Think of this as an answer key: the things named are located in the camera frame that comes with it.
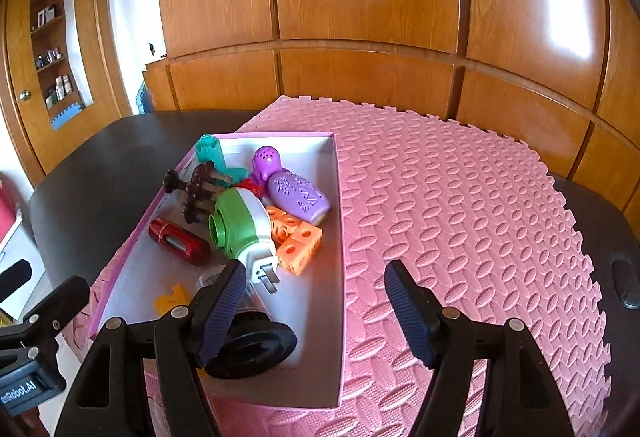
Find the black filter cup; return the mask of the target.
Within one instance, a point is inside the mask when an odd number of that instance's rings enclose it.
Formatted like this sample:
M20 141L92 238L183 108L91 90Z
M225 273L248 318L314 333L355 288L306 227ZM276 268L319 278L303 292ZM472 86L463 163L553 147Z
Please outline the black filter cup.
M204 331L193 335L189 349L214 379L247 379L280 365L296 348L297 336L288 324L273 321L252 283L246 289L215 357L204 362L198 353L206 343Z

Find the red metallic cylinder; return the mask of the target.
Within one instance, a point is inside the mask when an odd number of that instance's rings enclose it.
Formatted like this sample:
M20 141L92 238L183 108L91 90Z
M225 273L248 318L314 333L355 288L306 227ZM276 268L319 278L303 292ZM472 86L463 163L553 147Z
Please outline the red metallic cylinder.
M151 220L148 232L156 244L190 265L205 266L212 257L212 249L205 239L162 217Z

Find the green white plug-in device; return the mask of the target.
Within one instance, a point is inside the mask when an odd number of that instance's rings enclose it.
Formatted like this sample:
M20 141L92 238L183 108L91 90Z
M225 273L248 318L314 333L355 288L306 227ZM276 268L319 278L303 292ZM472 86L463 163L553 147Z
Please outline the green white plug-in device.
M242 263L250 283L262 283L269 294L277 292L279 257L270 216L259 198L243 188L222 192L207 226L216 249Z

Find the orange cube block toy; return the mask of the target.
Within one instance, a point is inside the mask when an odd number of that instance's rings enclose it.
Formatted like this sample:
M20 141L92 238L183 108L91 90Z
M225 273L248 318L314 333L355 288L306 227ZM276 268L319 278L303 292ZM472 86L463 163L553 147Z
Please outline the orange cube block toy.
M276 206L268 206L266 211L280 266L293 275L300 275L321 245L322 230Z

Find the brown pinecone brush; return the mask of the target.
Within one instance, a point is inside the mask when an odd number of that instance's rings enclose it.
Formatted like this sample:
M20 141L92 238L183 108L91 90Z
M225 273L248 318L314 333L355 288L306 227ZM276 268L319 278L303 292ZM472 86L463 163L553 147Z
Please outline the brown pinecone brush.
M165 175L163 188L167 194L183 193L181 212L187 223L206 223L214 211L218 196L232 185L230 176L218 171L212 162L198 164L189 181L181 180L171 169Z

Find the purple oval perforated case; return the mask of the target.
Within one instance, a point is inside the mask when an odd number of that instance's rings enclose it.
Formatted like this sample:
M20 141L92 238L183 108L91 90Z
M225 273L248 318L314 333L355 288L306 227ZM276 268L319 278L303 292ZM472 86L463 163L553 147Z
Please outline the purple oval perforated case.
M314 226L319 226L331 209L326 194L291 171L280 170L271 175L267 181L267 193L274 206Z

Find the purple octopus toy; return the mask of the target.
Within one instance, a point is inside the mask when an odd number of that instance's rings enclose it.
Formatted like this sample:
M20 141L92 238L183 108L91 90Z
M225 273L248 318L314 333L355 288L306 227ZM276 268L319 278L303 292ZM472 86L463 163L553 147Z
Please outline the purple octopus toy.
M269 178L283 169L280 153L273 146L264 145L255 151L252 157L250 178L262 188L267 186Z

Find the teal green stand toy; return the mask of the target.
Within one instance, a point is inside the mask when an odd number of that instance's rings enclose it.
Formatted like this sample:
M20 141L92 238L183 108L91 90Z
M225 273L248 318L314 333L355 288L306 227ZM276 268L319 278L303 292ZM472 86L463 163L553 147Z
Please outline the teal green stand toy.
M248 170L243 167L230 167L224 158L220 141L212 134L204 134L195 143L194 153L198 163L212 166L221 186L233 186L248 177Z

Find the red white storage bin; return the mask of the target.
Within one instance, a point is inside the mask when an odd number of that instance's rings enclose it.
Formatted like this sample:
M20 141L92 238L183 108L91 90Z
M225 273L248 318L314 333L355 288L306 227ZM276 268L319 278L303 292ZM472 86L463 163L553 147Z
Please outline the red white storage bin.
M0 182L0 251L3 252L15 231L23 223L23 213L9 194L9 189Z

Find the pink foam puzzle mat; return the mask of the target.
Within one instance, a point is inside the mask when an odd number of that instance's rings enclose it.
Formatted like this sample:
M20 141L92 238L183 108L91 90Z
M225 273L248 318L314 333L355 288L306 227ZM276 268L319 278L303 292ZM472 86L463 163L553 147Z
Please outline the pink foam puzzle mat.
M328 132L340 173L344 257L341 397L332 409L208 395L227 436L405 436L431 372L384 290L400 259L469 318L522 320L579 436L599 434L611 382L601 290L548 169L523 143L391 108L280 98L238 132Z

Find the black padded table cushion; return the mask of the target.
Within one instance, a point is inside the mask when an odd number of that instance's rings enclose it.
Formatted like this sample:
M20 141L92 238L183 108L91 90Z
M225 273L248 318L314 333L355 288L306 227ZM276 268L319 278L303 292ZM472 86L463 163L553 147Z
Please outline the black padded table cushion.
M616 259L612 262L612 279L620 303L629 310L640 309L639 272L628 261Z

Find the blue foam piece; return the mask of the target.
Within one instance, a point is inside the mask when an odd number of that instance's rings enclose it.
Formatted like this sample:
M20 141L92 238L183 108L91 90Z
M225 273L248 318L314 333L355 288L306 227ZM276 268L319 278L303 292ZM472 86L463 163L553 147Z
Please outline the blue foam piece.
M137 94L136 105L139 114L148 114L154 112L153 100L149 88L146 87L145 82L142 82Z

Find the wooden door with knob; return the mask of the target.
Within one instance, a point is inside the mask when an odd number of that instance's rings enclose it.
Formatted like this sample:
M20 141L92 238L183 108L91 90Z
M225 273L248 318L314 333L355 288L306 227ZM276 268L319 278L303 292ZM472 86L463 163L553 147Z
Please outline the wooden door with knob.
M131 113L108 0L2 0L1 110L32 186Z

